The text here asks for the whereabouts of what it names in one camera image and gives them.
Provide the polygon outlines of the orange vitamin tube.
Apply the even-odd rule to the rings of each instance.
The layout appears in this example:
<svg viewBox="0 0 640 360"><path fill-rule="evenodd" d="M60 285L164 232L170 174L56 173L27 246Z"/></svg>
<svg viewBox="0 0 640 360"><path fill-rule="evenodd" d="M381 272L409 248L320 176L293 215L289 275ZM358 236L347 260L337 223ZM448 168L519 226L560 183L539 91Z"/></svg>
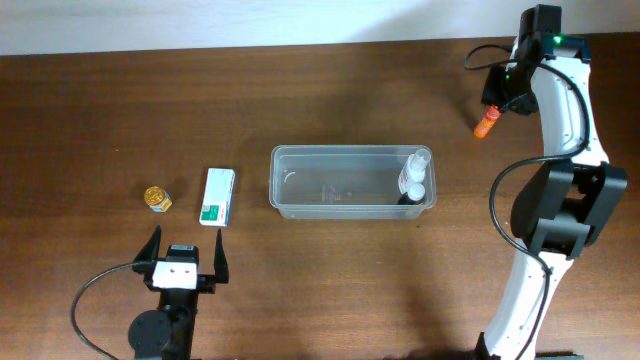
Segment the orange vitamin tube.
<svg viewBox="0 0 640 360"><path fill-rule="evenodd" d="M477 138L484 138L491 128L495 125L499 117L501 116L501 112L496 105L490 105L486 112L483 115L483 118L477 123L474 128L474 136Z"/></svg>

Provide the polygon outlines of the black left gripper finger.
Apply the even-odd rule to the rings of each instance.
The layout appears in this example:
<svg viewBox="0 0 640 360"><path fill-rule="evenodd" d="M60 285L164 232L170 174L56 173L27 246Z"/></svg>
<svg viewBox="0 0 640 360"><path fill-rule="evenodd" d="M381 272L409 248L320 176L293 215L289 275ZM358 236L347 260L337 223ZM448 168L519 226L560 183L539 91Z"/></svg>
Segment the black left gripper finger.
<svg viewBox="0 0 640 360"><path fill-rule="evenodd" d="M142 247L134 258L135 265L132 270L135 273L148 273L152 271L158 260L162 230L157 226L148 242Z"/></svg>
<svg viewBox="0 0 640 360"><path fill-rule="evenodd" d="M217 284L229 283L229 267L223 248L222 230L218 229L214 254L214 277Z"/></svg>

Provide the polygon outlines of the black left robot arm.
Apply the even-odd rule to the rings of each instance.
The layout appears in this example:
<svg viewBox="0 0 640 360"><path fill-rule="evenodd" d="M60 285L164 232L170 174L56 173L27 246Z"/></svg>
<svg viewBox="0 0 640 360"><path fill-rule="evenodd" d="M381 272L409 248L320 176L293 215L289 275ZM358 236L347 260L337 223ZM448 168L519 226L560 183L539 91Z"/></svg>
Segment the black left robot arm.
<svg viewBox="0 0 640 360"><path fill-rule="evenodd" d="M196 246L172 245L161 258L161 235L161 229L156 228L134 258L133 271L143 276L143 283L150 291L159 294L159 303L132 321L128 341L136 359L189 360L198 297L213 294L218 284L229 282L222 233L216 234L212 274L198 272Z"/></svg>

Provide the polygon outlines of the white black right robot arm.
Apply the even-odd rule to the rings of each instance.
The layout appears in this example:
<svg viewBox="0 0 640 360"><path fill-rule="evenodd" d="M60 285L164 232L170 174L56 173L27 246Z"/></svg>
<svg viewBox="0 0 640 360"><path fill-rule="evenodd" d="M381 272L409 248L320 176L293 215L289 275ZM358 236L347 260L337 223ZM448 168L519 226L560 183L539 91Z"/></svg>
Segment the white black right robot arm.
<svg viewBox="0 0 640 360"><path fill-rule="evenodd" d="M582 36L561 31L562 10L538 4L525 10L507 60L485 65L484 137L508 111L541 119L544 153L502 170L489 199L507 174L538 170L516 196L509 231L498 233L515 248L499 309L478 338L473 359L533 359L539 328L564 274L604 229L628 183L611 166L599 141L589 98L591 51Z"/></svg>

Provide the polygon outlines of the dark bottle white cap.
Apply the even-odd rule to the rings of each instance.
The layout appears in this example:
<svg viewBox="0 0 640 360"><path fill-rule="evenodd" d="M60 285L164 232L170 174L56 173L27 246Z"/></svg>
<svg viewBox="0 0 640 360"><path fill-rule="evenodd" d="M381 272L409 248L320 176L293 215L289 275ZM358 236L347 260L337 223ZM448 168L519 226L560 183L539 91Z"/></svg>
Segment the dark bottle white cap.
<svg viewBox="0 0 640 360"><path fill-rule="evenodd" d="M425 187L416 183L413 184L406 193L404 193L398 200L398 205L420 205L424 203L426 190Z"/></svg>

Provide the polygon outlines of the white lotion bottle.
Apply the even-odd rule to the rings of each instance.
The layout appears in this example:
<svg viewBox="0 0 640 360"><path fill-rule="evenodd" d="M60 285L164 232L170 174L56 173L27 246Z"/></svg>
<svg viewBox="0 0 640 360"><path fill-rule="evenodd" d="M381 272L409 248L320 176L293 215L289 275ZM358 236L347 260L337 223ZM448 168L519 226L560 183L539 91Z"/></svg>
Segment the white lotion bottle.
<svg viewBox="0 0 640 360"><path fill-rule="evenodd" d="M407 158L398 176L401 194L407 193L413 185L423 182L430 162L431 153L427 149L419 149Z"/></svg>

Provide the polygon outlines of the clear plastic container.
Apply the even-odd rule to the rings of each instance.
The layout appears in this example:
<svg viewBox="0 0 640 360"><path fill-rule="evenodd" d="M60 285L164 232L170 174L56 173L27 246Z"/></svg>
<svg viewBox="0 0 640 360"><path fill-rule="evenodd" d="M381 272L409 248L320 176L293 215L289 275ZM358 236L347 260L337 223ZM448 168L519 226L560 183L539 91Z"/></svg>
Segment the clear plastic container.
<svg viewBox="0 0 640 360"><path fill-rule="evenodd" d="M427 164L420 204L400 205L412 155ZM271 153L269 200L287 219L410 220L436 203L435 161L424 145L280 145Z"/></svg>

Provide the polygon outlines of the white green medicine box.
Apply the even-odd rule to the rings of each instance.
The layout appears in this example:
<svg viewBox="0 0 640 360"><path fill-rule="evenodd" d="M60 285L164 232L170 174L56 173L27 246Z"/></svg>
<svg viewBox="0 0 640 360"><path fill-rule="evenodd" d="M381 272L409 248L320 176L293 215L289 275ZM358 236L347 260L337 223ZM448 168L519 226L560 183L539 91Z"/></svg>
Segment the white green medicine box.
<svg viewBox="0 0 640 360"><path fill-rule="evenodd" d="M199 223L203 226L226 227L229 223L235 171L209 168L205 181Z"/></svg>

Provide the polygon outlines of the small gold-lidded balm jar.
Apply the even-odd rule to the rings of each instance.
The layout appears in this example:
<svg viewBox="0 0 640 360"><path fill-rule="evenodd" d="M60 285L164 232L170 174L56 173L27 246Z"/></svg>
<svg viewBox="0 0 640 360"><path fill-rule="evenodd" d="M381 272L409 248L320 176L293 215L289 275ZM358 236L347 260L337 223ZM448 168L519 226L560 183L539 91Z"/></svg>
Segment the small gold-lidded balm jar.
<svg viewBox="0 0 640 360"><path fill-rule="evenodd" d="M147 188L144 193L144 200L154 212L166 212L172 205L169 194L158 186Z"/></svg>

